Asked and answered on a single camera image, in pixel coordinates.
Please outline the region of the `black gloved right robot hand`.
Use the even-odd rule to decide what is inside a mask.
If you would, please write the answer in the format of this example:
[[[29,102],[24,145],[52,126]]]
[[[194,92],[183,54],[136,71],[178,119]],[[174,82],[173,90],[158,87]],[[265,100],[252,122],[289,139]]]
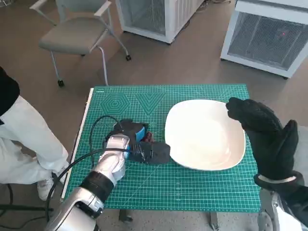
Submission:
[[[295,120],[283,126],[266,105],[254,100],[231,97],[226,103],[228,116],[241,123],[249,137],[258,174],[270,180],[294,176],[294,154],[298,145]]]

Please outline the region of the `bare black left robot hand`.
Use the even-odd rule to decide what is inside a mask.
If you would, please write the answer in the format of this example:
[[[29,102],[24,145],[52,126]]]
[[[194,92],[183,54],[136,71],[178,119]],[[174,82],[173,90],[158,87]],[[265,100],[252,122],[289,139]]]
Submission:
[[[148,124],[142,122],[133,122],[132,119],[122,119],[114,125],[111,135],[123,134],[129,137],[133,143],[146,141],[148,137]]]

